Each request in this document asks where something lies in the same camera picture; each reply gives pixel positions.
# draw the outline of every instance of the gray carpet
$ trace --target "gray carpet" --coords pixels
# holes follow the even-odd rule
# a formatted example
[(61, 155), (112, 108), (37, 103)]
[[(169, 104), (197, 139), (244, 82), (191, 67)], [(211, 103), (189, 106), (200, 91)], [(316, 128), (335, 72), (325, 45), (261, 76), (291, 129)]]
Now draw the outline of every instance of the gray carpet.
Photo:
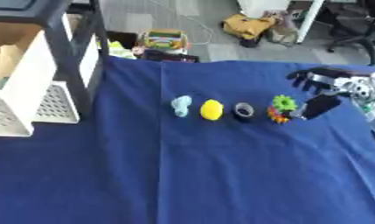
[(238, 12), (236, 0), (156, 0), (167, 8), (149, 0), (101, 0), (106, 27), (117, 32), (144, 32), (150, 28), (175, 28), (187, 32), (192, 43), (208, 40), (209, 33), (181, 16), (185, 15), (205, 24), (214, 31), (208, 45), (193, 45), (189, 54), (202, 61), (217, 60), (270, 60), (323, 64), (369, 63), (364, 50), (356, 46), (338, 48), (335, 53), (325, 51), (332, 40), (329, 27), (315, 23), (302, 45), (287, 48), (263, 41), (256, 49), (246, 49), (238, 40), (219, 29), (219, 22)]

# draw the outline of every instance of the black tape roll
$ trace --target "black tape roll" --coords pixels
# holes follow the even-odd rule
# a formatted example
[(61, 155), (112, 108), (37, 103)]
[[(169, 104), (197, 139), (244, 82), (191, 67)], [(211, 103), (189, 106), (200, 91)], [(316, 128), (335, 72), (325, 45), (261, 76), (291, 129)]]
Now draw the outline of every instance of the black tape roll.
[(253, 107), (246, 102), (239, 102), (234, 105), (233, 114), (240, 121), (249, 121), (253, 117)]

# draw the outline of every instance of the light blue toy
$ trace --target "light blue toy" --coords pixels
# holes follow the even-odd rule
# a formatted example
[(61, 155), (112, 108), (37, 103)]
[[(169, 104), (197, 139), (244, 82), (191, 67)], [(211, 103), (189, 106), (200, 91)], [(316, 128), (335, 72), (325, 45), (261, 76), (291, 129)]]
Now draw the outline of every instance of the light blue toy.
[(175, 109), (175, 115), (186, 117), (189, 114), (189, 107), (192, 104), (192, 98), (189, 95), (183, 95), (173, 100), (170, 105)]

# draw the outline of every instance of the orange gear toy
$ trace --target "orange gear toy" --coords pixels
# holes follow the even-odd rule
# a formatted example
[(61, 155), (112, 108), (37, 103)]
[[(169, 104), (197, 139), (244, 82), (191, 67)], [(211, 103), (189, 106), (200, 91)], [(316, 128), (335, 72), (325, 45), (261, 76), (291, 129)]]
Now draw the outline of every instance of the orange gear toy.
[(275, 123), (288, 123), (290, 121), (289, 118), (285, 117), (284, 115), (278, 114), (273, 106), (268, 107), (267, 115)]
[(290, 119), (284, 115), (284, 112), (291, 112), (296, 109), (297, 105), (292, 98), (280, 94), (273, 99), (272, 106), (268, 107), (267, 115), (275, 123), (288, 123)]

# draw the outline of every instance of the office chair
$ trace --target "office chair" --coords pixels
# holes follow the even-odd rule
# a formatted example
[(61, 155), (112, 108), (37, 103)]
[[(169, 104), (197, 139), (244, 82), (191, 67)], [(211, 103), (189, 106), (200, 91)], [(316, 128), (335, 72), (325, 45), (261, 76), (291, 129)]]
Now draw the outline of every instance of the office chair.
[(369, 66), (375, 66), (375, 41), (373, 35), (375, 34), (375, 0), (359, 0), (360, 5), (365, 8), (368, 12), (368, 17), (373, 18), (372, 22), (368, 26), (366, 32), (354, 31), (349, 27), (337, 23), (331, 30), (331, 34), (337, 33), (338, 30), (346, 32), (348, 35), (344, 38), (339, 38), (332, 42), (327, 51), (330, 53), (334, 52), (334, 49), (338, 46), (351, 45), (358, 43), (365, 48), (371, 57), (371, 63)]

